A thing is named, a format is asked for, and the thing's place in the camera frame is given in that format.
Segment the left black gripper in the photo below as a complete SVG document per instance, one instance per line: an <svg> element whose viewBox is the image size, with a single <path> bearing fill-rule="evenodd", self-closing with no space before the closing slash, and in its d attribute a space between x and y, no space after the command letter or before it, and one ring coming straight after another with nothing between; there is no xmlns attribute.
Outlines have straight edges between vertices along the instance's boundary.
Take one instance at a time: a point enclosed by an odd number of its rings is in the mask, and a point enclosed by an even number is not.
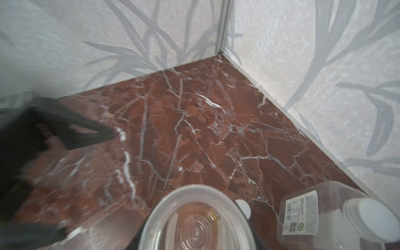
<svg viewBox="0 0 400 250"><path fill-rule="evenodd" d="M69 150L112 140L114 130L90 120L51 98L34 98L31 108L14 110L1 120L1 218L11 219L32 192L22 169L47 150L47 137L61 139ZM68 227L1 222L2 250L37 250L65 240Z"/></svg>

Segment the white bottle cap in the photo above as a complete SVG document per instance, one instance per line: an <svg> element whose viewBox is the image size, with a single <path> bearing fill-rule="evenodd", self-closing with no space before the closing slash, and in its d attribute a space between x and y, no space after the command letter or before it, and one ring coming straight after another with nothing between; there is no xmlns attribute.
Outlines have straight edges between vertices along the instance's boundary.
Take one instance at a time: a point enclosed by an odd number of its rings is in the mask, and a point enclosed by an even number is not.
<svg viewBox="0 0 400 250"><path fill-rule="evenodd" d="M252 215L251 207L248 202L242 199L235 200L235 203L241 210L241 212L244 214L244 216L249 220Z"/></svg>
<svg viewBox="0 0 400 250"><path fill-rule="evenodd" d="M371 198L349 199L343 204L346 223L371 243L400 240L400 221L385 205Z"/></svg>

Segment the square clear plastic bottle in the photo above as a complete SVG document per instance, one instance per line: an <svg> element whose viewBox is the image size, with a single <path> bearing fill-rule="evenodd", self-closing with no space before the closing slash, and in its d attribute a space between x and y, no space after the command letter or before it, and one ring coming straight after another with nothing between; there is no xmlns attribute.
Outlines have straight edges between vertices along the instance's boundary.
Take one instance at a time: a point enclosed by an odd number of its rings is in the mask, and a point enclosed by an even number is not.
<svg viewBox="0 0 400 250"><path fill-rule="evenodd" d="M327 181L281 200L277 238L288 250L383 250L385 244L360 237L345 221L343 204L370 198L336 181Z"/></svg>

